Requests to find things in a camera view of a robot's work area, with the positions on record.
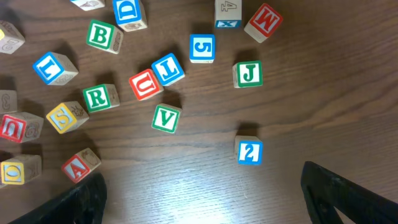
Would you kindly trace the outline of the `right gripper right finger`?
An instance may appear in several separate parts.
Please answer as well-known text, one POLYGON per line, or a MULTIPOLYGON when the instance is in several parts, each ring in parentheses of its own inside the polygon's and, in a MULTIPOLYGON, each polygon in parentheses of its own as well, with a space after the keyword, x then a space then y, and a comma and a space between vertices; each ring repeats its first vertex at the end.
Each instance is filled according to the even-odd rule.
POLYGON ((397 223, 397 203, 312 162, 304 163, 300 185, 312 223, 397 223))

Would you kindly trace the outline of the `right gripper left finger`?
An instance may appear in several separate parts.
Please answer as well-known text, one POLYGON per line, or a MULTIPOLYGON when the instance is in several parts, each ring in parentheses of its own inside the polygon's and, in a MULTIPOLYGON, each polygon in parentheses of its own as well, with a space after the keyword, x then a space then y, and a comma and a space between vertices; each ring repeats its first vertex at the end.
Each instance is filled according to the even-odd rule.
POLYGON ((107 189, 103 175, 90 174, 66 192, 11 224, 101 224, 106 200, 107 189))

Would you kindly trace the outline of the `yellow O block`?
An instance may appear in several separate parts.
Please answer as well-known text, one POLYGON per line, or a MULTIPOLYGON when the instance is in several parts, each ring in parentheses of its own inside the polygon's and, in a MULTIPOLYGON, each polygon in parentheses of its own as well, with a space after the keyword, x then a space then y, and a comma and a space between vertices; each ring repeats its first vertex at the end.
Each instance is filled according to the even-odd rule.
POLYGON ((6 185, 24 185, 42 173, 39 155, 21 154, 1 162, 1 182, 6 185))

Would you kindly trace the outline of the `green R block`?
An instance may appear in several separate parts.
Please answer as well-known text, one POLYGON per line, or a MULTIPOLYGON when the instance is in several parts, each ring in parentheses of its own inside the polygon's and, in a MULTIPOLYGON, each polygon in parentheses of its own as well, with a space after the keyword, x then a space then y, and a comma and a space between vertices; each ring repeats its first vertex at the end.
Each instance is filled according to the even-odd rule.
POLYGON ((89 113, 108 110, 120 105, 115 85, 101 84, 83 90, 86 107, 89 113))

